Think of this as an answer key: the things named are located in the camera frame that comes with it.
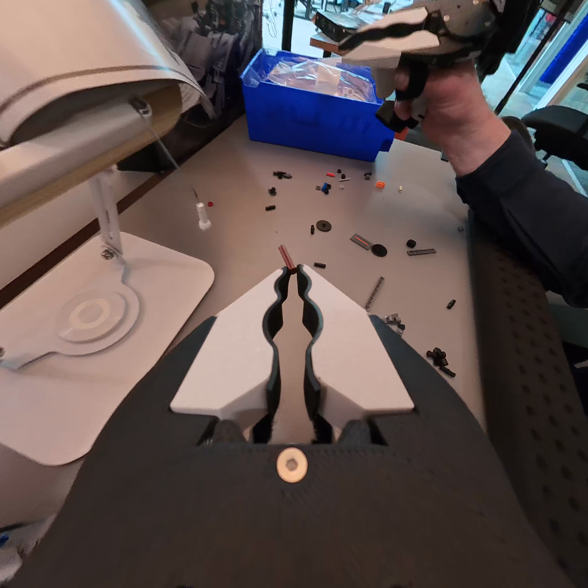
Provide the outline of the blue storage bin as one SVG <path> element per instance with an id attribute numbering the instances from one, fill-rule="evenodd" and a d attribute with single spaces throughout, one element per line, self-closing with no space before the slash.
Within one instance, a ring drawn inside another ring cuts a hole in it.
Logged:
<path id="1" fill-rule="evenodd" d="M 240 76 L 251 140 L 366 162 L 390 150 L 394 132 L 376 118 L 381 100 L 370 104 L 263 80 L 279 60 L 289 58 L 310 57 L 262 48 Z M 341 63 L 339 59 L 329 60 Z M 375 90 L 369 68 L 341 66 L 368 77 Z"/>

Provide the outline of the lego set box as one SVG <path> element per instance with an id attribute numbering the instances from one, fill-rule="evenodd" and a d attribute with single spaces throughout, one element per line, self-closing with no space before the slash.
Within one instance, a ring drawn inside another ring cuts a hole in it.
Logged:
<path id="1" fill-rule="evenodd" d="M 143 1 L 205 97 L 161 138 L 118 164 L 164 173 L 167 150 L 182 164 L 245 113 L 240 76 L 262 47 L 263 1 Z"/>

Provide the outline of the white book stand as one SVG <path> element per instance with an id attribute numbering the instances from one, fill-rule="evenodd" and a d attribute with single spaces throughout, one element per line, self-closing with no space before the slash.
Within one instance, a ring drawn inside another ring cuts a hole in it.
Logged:
<path id="1" fill-rule="evenodd" d="M 43 466 L 83 457 L 214 282 L 204 261 L 121 232 L 107 168 L 166 134 L 180 91 L 77 114 L 1 152 L 1 216 L 90 180 L 100 235 L 1 309 L 1 447 Z"/>

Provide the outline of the person's right forearm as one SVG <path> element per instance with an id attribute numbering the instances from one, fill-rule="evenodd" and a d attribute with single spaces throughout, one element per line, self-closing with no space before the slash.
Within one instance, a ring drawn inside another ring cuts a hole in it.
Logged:
<path id="1" fill-rule="evenodd" d="M 456 184 L 462 201 L 545 290 L 587 308 L 587 198 L 548 172 L 516 131 Z"/>

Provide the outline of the black pole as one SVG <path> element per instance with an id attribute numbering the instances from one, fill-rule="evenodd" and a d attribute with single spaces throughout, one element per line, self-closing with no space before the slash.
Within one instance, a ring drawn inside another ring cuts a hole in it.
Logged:
<path id="1" fill-rule="evenodd" d="M 283 1 L 283 22 L 282 22 L 282 44 L 281 48 L 283 51 L 291 51 L 292 48 L 292 33 L 293 33 L 293 20 L 295 17 L 295 4 L 294 0 Z"/>

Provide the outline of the cluttered work table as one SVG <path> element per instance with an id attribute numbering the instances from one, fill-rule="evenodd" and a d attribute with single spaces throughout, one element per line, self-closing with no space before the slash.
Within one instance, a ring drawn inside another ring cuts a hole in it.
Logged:
<path id="1" fill-rule="evenodd" d="M 319 9 L 344 14 L 349 17 L 357 17 L 364 21 L 366 25 L 383 18 L 388 13 L 412 8 L 413 4 L 414 1 L 324 1 Z M 314 16 L 315 14 L 311 20 L 315 25 Z M 333 42 L 321 33 L 316 26 L 315 28 L 316 32 L 311 36 L 310 40 L 311 47 L 321 49 L 324 57 L 335 54 L 339 43 Z"/>

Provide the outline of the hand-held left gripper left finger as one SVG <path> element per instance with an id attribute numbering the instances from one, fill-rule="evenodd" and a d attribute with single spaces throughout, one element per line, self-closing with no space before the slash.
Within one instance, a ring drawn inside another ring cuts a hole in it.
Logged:
<path id="1" fill-rule="evenodd" d="M 283 269 L 220 311 L 170 404 L 172 412 L 231 420 L 268 442 L 281 399 Z"/>

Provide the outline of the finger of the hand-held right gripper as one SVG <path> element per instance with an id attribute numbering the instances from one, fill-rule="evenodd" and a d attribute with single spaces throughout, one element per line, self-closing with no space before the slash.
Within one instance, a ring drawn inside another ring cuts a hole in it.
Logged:
<path id="1" fill-rule="evenodd" d="M 395 71 L 402 54 L 425 54 L 437 50 L 438 37 L 430 32 L 414 32 L 403 38 L 385 38 L 361 42 L 354 49 L 341 49 L 344 63 L 370 68 L 378 99 L 387 99 L 396 89 Z"/>
<path id="2" fill-rule="evenodd" d="M 392 12 L 366 24 L 342 40 L 338 49 L 351 51 L 364 42 L 404 38 L 424 29 L 429 13 L 424 7 Z"/>

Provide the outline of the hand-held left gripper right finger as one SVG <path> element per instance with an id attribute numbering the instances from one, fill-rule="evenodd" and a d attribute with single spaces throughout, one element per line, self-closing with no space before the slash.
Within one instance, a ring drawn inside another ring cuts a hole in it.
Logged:
<path id="1" fill-rule="evenodd" d="M 350 421 L 401 415 L 415 404 L 372 315 L 307 265 L 299 265 L 305 351 L 304 398 L 315 441 Z"/>

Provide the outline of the black perforated chair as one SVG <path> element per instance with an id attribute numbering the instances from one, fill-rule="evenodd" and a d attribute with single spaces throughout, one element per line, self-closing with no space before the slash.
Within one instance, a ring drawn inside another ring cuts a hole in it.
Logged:
<path id="1" fill-rule="evenodd" d="M 587 421 L 543 285 L 468 214 L 489 438 L 556 564 L 587 587 Z"/>

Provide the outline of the black office chair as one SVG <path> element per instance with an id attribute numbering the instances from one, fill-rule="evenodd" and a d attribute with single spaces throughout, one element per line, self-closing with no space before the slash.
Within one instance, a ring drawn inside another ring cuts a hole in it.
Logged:
<path id="1" fill-rule="evenodd" d="M 547 156 L 570 161 L 587 171 L 587 114 L 561 105 L 535 109 L 522 118 L 534 129 L 534 146 Z"/>

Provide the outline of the scattered black lego pins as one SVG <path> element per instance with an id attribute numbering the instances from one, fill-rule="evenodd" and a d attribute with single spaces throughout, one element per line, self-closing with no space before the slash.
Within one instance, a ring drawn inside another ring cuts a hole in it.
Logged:
<path id="1" fill-rule="evenodd" d="M 278 179 L 291 179 L 292 176 L 290 174 L 284 173 L 284 172 L 274 172 L 273 175 L 275 177 L 277 177 Z M 315 232 L 315 226 L 311 225 L 311 234 L 313 235 Z M 455 378 L 456 377 L 456 373 L 453 372 L 452 370 L 449 369 L 448 367 L 448 360 L 446 359 L 446 352 L 440 350 L 439 348 L 434 348 L 433 350 L 428 350 L 426 352 L 426 356 L 428 358 L 431 358 L 433 361 L 433 364 L 437 367 L 437 369 L 439 371 L 441 371 L 442 373 L 446 374 L 447 376 L 451 377 L 451 378 Z"/>

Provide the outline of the black flat box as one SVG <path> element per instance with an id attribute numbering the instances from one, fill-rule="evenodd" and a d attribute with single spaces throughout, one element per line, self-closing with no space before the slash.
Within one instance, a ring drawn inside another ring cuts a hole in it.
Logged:
<path id="1" fill-rule="evenodd" d="M 320 9 L 315 13 L 314 23 L 321 33 L 336 43 L 365 26 L 364 21 L 357 17 Z"/>

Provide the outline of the instruction booklet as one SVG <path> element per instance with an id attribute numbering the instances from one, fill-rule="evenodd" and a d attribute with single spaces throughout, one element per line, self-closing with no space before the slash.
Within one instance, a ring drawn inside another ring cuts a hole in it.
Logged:
<path id="1" fill-rule="evenodd" d="M 84 109 L 178 84 L 181 112 L 214 108 L 142 1 L 1 1 L 1 144 Z"/>

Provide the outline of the clear plastic bag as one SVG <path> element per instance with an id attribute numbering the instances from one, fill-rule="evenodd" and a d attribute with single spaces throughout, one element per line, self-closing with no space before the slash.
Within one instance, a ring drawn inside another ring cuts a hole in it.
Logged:
<path id="1" fill-rule="evenodd" d="M 263 80 L 286 88 L 370 104 L 375 104 L 378 100 L 368 77 L 345 70 L 340 62 L 329 59 L 326 61 L 310 58 L 281 59 L 269 70 Z"/>

